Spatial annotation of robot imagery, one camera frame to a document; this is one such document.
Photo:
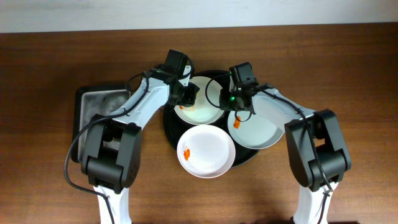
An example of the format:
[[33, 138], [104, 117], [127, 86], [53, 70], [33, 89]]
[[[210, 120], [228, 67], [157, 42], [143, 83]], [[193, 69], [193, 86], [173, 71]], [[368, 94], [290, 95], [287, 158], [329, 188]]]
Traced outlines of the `green yellow sponge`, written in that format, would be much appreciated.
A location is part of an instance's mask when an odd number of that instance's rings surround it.
[[182, 109], [184, 111], [194, 111], [195, 110], [194, 106], [183, 106]]

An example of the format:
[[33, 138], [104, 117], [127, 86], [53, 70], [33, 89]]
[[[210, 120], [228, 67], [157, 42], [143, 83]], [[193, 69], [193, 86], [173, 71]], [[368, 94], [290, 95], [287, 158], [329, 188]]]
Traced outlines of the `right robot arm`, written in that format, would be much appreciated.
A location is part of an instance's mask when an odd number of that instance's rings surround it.
[[290, 169], [300, 185], [291, 223], [326, 223], [332, 195], [352, 166], [336, 114], [305, 108], [271, 84], [259, 84], [248, 62], [230, 67], [219, 78], [222, 110], [259, 115], [285, 134]]

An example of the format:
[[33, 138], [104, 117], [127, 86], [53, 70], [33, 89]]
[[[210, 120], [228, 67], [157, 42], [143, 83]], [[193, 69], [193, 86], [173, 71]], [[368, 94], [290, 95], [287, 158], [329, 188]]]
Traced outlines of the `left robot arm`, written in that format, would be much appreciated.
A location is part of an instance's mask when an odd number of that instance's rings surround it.
[[199, 88], [190, 83], [192, 60], [169, 50], [165, 62], [141, 72], [139, 87], [118, 109], [94, 115], [75, 134], [64, 163], [69, 185], [93, 194], [101, 223], [131, 223], [129, 188], [141, 163], [142, 131], [164, 105], [193, 105]]

